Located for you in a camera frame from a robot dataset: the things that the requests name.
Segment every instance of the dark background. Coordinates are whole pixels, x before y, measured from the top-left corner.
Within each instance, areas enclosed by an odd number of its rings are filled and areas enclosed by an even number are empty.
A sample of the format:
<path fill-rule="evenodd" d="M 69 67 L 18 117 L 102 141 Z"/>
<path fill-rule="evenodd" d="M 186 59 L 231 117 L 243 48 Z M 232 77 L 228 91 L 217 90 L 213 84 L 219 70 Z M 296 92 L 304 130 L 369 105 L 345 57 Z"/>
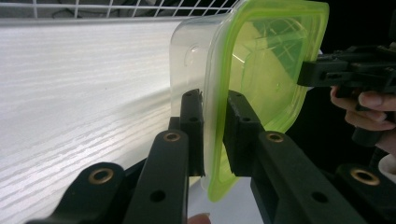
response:
<path fill-rule="evenodd" d="M 323 53 L 353 45 L 390 44 L 395 0 L 321 2 L 330 6 Z M 302 111 L 287 134 L 316 166 L 328 172 L 334 172 L 342 163 L 368 165 L 374 149 L 359 147 L 350 139 L 354 127 L 344 117 L 345 111 L 330 102 L 330 88 L 314 88 L 306 95 Z"/>

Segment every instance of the plastic container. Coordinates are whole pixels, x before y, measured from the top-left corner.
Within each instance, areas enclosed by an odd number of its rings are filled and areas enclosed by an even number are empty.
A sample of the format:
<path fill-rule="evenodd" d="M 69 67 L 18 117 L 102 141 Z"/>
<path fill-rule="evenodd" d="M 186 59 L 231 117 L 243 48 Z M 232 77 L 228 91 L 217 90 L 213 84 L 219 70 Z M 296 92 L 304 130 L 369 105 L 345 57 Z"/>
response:
<path fill-rule="evenodd" d="M 226 15 L 183 21 L 170 48 L 172 115 L 181 95 L 203 92 L 208 198 L 221 199 L 236 182 L 222 136 L 228 90 L 246 95 L 267 131 L 296 120 L 306 87 L 296 84 L 302 62 L 315 60 L 328 5 L 310 1 L 241 1 Z"/>

